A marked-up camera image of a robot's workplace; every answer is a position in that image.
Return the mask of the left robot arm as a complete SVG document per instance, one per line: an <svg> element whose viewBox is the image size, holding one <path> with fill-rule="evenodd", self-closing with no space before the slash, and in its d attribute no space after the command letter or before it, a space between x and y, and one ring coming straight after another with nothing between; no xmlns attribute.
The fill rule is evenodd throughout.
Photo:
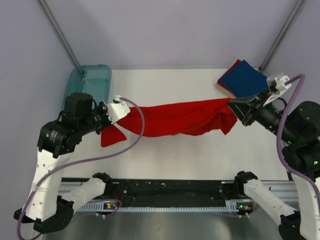
<svg viewBox="0 0 320 240"><path fill-rule="evenodd" d="M100 134L130 112L124 101L97 103L88 93L76 92L65 98L56 120L46 123L37 142L37 164L25 205L14 212L21 224L33 224L40 234L63 230L82 206L96 197L109 198L114 191L106 173L95 173L83 185L59 195L64 169L83 136Z"/></svg>

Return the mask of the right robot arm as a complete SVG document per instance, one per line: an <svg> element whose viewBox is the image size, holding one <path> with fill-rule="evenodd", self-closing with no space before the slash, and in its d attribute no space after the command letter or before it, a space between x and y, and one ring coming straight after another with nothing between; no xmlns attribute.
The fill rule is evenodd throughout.
<svg viewBox="0 0 320 240"><path fill-rule="evenodd" d="M263 186L252 172L239 172L233 192L239 198L252 198L275 222L284 240L318 240L320 238L320 105L300 103L279 129L283 110L266 104L267 94L254 98L233 99L227 106L244 126L258 122L276 138L280 161L295 183L299 209L284 203Z"/></svg>

